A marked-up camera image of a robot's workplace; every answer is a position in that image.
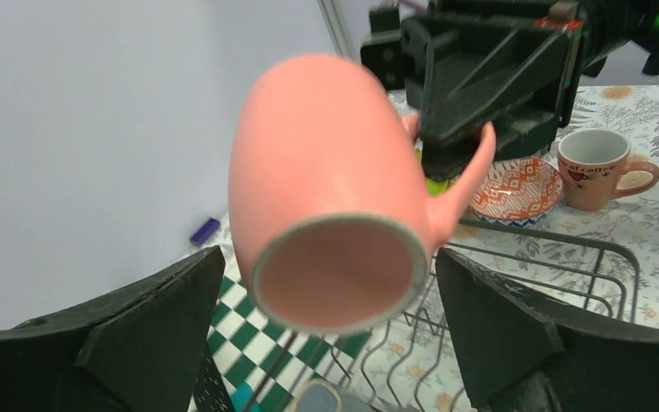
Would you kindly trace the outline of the blue white patterned bowl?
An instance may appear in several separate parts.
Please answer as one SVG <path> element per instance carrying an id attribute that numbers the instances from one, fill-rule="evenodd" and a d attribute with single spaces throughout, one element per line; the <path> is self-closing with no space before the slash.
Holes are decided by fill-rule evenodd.
<path id="1" fill-rule="evenodd" d="M 481 221 L 528 227 L 546 218 L 563 197 L 555 167 L 537 158 L 492 164 L 469 208 Z"/>

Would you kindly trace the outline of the lime green plate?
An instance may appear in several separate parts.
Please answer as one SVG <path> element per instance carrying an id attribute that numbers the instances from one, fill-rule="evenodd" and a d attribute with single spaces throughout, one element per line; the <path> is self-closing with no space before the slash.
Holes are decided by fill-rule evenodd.
<path id="1" fill-rule="evenodd" d="M 415 152 L 417 154 L 418 159 L 421 161 L 422 160 L 422 145 L 417 142 L 415 145 Z M 452 187 L 456 182 L 456 179 L 447 179 L 445 181 L 436 181 L 430 178 L 426 178 L 426 188 L 428 190 L 428 193 L 435 197 L 438 195 L 441 195 L 448 191 L 450 187 Z"/>

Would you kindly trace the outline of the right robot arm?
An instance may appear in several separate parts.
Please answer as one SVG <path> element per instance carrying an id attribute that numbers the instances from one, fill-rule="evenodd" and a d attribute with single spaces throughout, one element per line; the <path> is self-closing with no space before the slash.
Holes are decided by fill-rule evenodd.
<path id="1" fill-rule="evenodd" d="M 548 149 L 581 77 L 627 42 L 648 52 L 643 72 L 659 75 L 659 1 L 432 1 L 400 33 L 422 167 L 436 181 L 466 167 L 486 123 L 499 161 Z"/>

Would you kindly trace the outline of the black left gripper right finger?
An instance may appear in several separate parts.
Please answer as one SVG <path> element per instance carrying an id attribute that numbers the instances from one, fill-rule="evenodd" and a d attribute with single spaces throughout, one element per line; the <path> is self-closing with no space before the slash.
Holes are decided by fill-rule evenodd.
<path id="1" fill-rule="evenodd" d="M 436 274 L 474 408 L 659 411 L 658 329 L 585 311 L 450 249 Z"/>

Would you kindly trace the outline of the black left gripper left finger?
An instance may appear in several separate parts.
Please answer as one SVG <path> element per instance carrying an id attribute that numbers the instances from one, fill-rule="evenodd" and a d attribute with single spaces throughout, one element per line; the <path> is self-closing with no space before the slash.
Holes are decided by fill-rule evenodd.
<path id="1" fill-rule="evenodd" d="M 0 411 L 185 411 L 225 260 L 212 246 L 0 330 Z"/>

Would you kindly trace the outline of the small pink mug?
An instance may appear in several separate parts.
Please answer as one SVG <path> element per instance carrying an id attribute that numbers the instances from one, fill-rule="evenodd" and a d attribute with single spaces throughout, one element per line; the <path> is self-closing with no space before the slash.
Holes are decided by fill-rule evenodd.
<path id="1" fill-rule="evenodd" d="M 557 159 L 567 205 L 595 212 L 611 200 L 637 195 L 656 185 L 659 167 L 649 161 L 630 162 L 630 152 L 630 141 L 611 130 L 580 130 L 561 138 Z M 633 172 L 648 173 L 650 181 L 620 189 L 621 178 Z"/>

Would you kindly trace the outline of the grey blue mug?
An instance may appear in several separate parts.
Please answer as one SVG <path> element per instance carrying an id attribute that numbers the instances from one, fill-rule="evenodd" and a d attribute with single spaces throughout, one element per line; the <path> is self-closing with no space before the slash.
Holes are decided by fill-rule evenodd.
<path id="1" fill-rule="evenodd" d="M 327 380 L 307 381 L 288 405 L 289 412 L 372 412 L 354 392 Z"/>

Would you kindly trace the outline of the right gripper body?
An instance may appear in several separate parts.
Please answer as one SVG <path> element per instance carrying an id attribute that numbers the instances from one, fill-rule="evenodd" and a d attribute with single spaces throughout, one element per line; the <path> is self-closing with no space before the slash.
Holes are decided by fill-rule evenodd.
<path id="1" fill-rule="evenodd" d="M 607 56 L 628 42 L 643 42 L 658 1 L 573 1 L 570 15 L 581 23 L 569 71 L 600 71 Z"/>

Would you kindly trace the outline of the large pink mug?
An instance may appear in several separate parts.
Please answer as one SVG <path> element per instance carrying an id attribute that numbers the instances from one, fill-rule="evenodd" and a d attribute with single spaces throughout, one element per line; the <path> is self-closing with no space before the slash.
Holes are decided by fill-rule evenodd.
<path id="1" fill-rule="evenodd" d="M 433 197 L 418 122 L 338 56 L 289 58 L 257 80 L 234 138 L 228 211 L 239 272 L 267 318 L 352 335 L 417 297 L 496 151 L 486 124 L 461 176 Z"/>

